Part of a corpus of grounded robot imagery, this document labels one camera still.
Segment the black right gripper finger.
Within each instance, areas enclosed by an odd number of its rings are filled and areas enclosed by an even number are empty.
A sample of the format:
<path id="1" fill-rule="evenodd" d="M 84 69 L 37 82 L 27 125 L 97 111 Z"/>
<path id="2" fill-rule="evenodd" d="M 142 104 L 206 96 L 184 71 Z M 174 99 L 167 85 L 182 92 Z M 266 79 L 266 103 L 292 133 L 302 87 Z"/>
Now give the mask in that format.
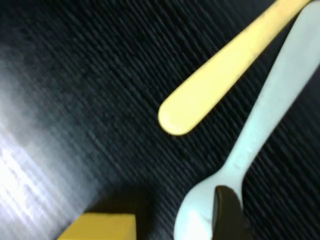
<path id="1" fill-rule="evenodd" d="M 228 186 L 218 185 L 214 191 L 212 239 L 250 240 L 251 238 L 252 233 L 237 194 Z"/>

